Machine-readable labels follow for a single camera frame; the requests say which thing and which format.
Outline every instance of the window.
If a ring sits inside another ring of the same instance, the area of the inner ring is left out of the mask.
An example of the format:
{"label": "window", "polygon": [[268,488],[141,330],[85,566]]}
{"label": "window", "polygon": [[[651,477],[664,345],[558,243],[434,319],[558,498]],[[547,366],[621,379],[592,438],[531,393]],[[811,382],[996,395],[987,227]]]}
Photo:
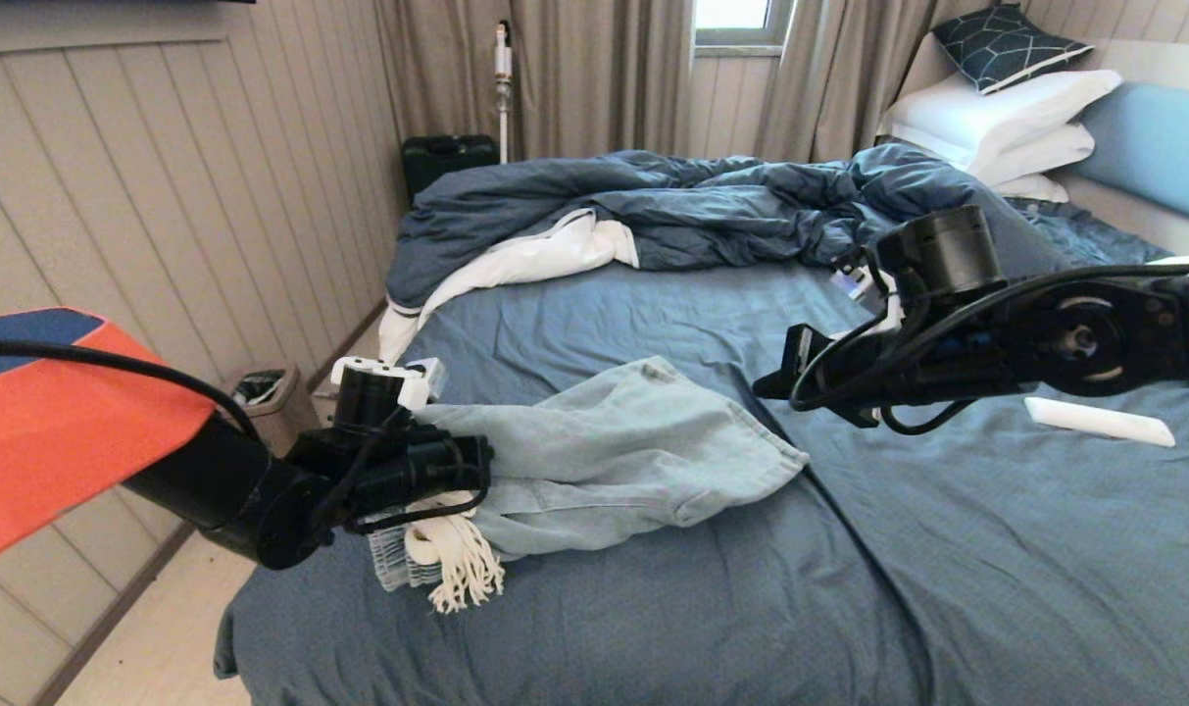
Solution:
{"label": "window", "polygon": [[792,6],[794,0],[694,0],[694,43],[700,48],[773,48],[770,53],[779,53]]}

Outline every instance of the baseboard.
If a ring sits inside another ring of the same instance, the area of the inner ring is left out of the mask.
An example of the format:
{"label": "baseboard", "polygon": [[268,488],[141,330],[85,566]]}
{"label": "baseboard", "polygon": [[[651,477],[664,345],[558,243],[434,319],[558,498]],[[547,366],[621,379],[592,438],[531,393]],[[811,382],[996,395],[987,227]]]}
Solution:
{"label": "baseboard", "polygon": [[106,609],[102,617],[97,618],[97,623],[88,631],[84,639],[80,639],[80,644],[73,649],[70,656],[62,663],[62,667],[59,667],[52,677],[49,677],[42,693],[37,694],[36,700],[32,701],[33,706],[55,706],[58,698],[62,698],[62,692],[67,692],[67,687],[70,687],[70,682],[74,682],[77,675],[80,675],[81,669],[84,669],[84,664],[97,651],[97,648],[106,641],[106,637],[111,635],[114,626],[124,619],[125,613],[132,609],[138,598],[141,598],[145,590],[159,576],[163,567],[168,566],[168,562],[176,555],[176,551],[181,550],[193,532],[194,527],[190,523],[182,523],[163,544],[159,544],[159,549],[155,551],[153,557],[150,557],[145,567],[141,567],[141,571],[137,572],[136,576],[132,576],[132,581],[128,581],[127,586],[124,586],[124,591],[120,591],[120,594],[114,599],[114,603],[111,603],[111,607]]}
{"label": "baseboard", "polygon": [[354,327],[354,330],[351,332],[348,338],[344,341],[340,341],[338,348],[333,348],[333,353],[328,357],[328,359],[325,360],[323,365],[315,368],[315,374],[310,376],[310,379],[307,380],[308,395],[315,392],[316,387],[320,387],[321,382],[325,382],[325,378],[328,377],[328,373],[333,372],[333,363],[338,361],[338,358],[346,354],[346,352],[351,349],[352,345],[354,345],[354,341],[360,339],[363,332],[369,329],[371,323],[380,317],[380,314],[384,313],[384,307],[386,307],[386,304],[388,300],[379,300],[376,307],[371,308],[371,313],[369,314],[369,316],[366,316],[366,319],[363,319],[360,326]]}

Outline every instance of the white tassel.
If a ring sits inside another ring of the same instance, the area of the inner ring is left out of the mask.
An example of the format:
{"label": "white tassel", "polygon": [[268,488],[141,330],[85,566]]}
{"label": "white tassel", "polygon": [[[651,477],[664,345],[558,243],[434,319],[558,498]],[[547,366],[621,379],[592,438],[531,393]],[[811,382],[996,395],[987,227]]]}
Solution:
{"label": "white tassel", "polygon": [[[471,499],[472,493],[467,491],[443,492],[413,502],[407,510],[445,508]],[[439,613],[467,607],[468,595],[472,595],[473,606],[480,606],[490,595],[503,593],[505,572],[485,535],[470,519],[474,513],[477,510],[472,509],[441,518],[416,519],[407,525],[407,555],[426,566],[441,563],[442,581],[428,594]]]}

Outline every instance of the bed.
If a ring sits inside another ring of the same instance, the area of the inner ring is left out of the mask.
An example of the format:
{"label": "bed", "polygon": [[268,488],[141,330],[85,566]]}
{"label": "bed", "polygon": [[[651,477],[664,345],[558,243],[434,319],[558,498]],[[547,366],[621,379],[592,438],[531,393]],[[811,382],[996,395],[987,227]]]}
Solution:
{"label": "bed", "polygon": [[[501,169],[465,178],[492,188]],[[965,188],[1020,233],[1001,256],[1158,253],[1068,218],[1030,227]],[[448,253],[403,242],[396,273]],[[1045,429],[1019,397],[911,439],[751,396],[786,327],[867,317],[829,273],[797,256],[611,263],[452,300],[408,355],[449,364],[442,402],[531,405],[661,355],[810,465],[692,528],[508,563],[503,595],[452,616],[423,591],[386,593],[366,541],[340,535],[254,572],[224,616],[218,674],[260,705],[1189,704],[1189,384],[1090,401],[1162,417],[1174,448]]]}

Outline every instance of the dark blue patterned pillow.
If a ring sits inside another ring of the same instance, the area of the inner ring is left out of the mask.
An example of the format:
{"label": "dark blue patterned pillow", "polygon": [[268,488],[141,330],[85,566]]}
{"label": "dark blue patterned pillow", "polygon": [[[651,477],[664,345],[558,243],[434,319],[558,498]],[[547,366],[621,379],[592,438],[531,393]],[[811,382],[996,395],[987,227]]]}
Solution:
{"label": "dark blue patterned pillow", "polygon": [[1033,26],[1018,4],[949,19],[935,27],[935,37],[982,95],[1059,71],[1094,49]]}

